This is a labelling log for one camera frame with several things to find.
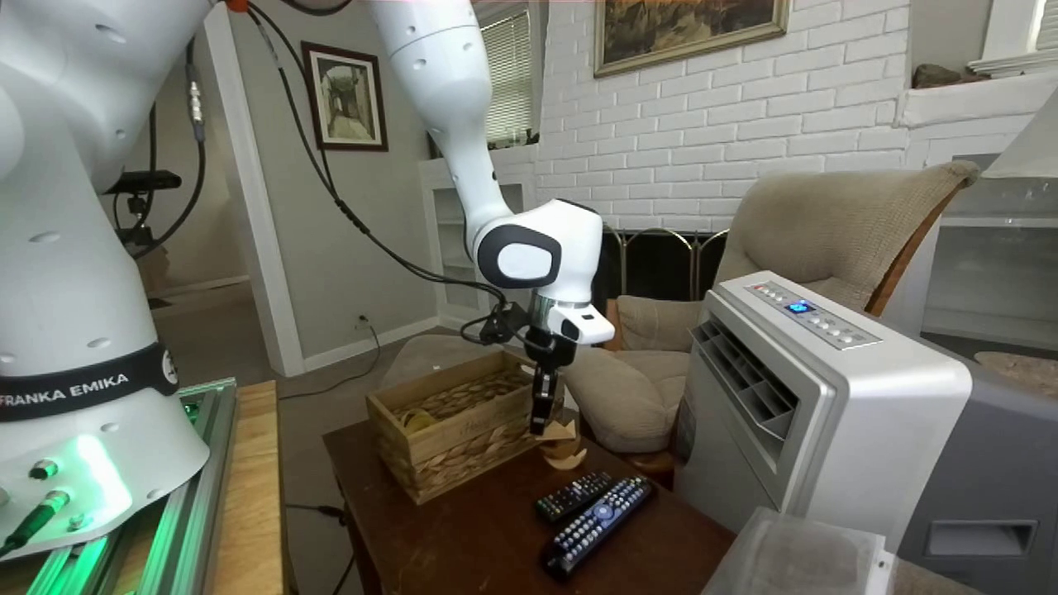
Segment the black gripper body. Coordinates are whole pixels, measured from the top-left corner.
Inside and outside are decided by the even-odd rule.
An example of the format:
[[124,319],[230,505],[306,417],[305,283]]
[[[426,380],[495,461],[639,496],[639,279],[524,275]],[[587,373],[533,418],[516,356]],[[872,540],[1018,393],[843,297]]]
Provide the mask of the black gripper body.
[[495,306],[480,329],[480,338],[487,342],[501,342],[516,334],[522,334],[522,347],[524,347],[530,359],[534,362],[533,409],[549,412],[556,403],[558,370],[571,362],[575,342],[553,334],[553,329],[534,326],[533,317],[519,304]]

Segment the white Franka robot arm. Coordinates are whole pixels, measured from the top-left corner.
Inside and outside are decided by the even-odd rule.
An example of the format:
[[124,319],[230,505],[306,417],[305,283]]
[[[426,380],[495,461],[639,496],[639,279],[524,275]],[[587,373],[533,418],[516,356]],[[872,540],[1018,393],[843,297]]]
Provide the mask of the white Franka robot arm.
[[[99,194],[122,176],[177,53],[235,0],[0,0],[0,484],[10,558],[99,537],[186,484],[209,441],[177,403],[144,283]],[[524,288],[539,370],[610,319],[591,304],[602,217],[513,210],[492,177],[487,45],[470,0],[367,0],[446,159],[465,247]]]

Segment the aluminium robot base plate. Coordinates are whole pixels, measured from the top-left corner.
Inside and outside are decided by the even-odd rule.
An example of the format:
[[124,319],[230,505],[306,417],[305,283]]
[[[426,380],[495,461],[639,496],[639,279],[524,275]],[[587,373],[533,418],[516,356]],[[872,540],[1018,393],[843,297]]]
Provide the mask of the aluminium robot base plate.
[[209,461],[176,492],[153,496],[122,525],[51,550],[3,558],[3,595],[204,595],[219,548],[221,496],[235,456],[238,382],[177,393],[211,446]]

